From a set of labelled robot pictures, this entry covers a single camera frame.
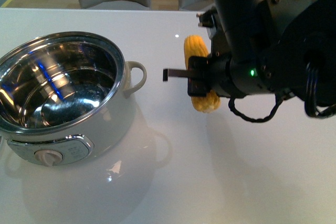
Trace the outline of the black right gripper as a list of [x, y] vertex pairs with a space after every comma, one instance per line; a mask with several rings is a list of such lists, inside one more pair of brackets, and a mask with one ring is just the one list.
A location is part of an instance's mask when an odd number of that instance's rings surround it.
[[191, 97], [205, 97], [214, 91], [219, 97], [235, 97], [236, 87], [229, 74], [230, 52], [218, 56], [210, 54], [208, 57], [191, 56], [187, 70], [194, 71], [197, 76], [189, 77], [189, 72], [183, 69], [163, 69], [163, 82], [169, 77], [188, 78], [187, 93]]

